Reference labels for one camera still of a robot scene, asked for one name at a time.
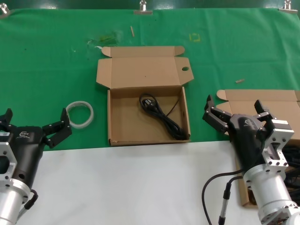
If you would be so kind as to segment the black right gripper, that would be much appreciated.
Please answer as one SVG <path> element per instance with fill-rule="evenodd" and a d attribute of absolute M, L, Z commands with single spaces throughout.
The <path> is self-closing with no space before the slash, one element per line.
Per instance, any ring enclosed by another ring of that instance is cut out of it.
<path fill-rule="evenodd" d="M 249 169 L 265 164 L 262 151 L 265 146 L 264 121 L 274 119 L 268 108 L 258 99 L 254 104 L 257 115 L 233 114 L 218 109 L 213 97 L 208 95 L 202 119 L 216 131 L 225 134 L 228 131 L 230 142 L 235 150 L 240 169 L 237 173 L 246 173 Z"/>

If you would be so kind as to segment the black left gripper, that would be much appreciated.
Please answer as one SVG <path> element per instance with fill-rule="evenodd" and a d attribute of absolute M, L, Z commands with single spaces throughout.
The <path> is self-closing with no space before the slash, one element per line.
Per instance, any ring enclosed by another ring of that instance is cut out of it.
<path fill-rule="evenodd" d="M 13 112 L 10 108 L 0 116 L 0 130 L 12 133 L 9 142 L 17 165 L 12 178 L 32 188 L 44 147 L 57 146 L 72 134 L 66 108 L 62 109 L 60 121 L 45 125 L 17 127 L 10 124 Z"/>

